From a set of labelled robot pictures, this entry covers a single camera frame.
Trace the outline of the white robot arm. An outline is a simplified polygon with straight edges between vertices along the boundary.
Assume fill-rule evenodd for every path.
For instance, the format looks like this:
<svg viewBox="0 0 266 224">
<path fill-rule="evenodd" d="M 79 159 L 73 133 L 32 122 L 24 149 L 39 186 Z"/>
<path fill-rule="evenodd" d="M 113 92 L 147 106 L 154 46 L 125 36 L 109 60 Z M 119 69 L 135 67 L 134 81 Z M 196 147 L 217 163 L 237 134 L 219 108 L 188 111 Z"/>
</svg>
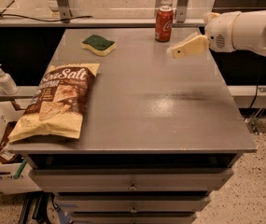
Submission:
<svg viewBox="0 0 266 224">
<path fill-rule="evenodd" d="M 204 34 L 193 33 L 166 50 L 170 58 L 215 52 L 249 50 L 266 57 L 266 10 L 209 12 L 203 16 Z"/>
</svg>

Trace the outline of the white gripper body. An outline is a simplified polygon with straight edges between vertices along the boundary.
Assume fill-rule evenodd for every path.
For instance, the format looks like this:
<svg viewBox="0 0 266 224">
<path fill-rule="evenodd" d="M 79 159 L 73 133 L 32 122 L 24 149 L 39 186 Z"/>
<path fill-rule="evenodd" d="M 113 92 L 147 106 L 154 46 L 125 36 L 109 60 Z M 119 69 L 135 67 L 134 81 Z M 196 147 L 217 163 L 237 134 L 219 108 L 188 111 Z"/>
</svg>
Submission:
<svg viewBox="0 0 266 224">
<path fill-rule="evenodd" d="M 228 13 L 208 12 L 203 16 L 206 25 L 205 35 L 209 41 L 209 48 L 215 52 L 233 52 L 232 42 L 234 24 L 240 11 Z"/>
</svg>

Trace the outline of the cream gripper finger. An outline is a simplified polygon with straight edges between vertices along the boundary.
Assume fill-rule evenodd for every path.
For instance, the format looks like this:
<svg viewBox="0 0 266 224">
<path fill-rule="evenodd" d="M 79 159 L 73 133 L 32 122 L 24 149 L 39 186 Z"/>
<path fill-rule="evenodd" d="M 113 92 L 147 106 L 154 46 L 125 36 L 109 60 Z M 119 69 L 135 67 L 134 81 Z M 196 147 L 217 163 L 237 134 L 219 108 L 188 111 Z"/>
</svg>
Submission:
<svg viewBox="0 0 266 224">
<path fill-rule="evenodd" d="M 185 43 L 185 42 L 187 42 L 187 41 L 193 39 L 194 37 L 196 37 L 197 35 L 200 35 L 200 34 L 201 34 L 200 32 L 194 32 L 194 33 L 188 35 L 186 38 L 184 38 L 184 39 L 182 40 L 182 42 Z"/>
<path fill-rule="evenodd" d="M 208 47 L 208 38 L 205 35 L 196 35 L 191 39 L 185 39 L 172 45 L 166 50 L 166 54 L 169 58 L 178 59 L 201 54 L 205 52 Z"/>
</svg>

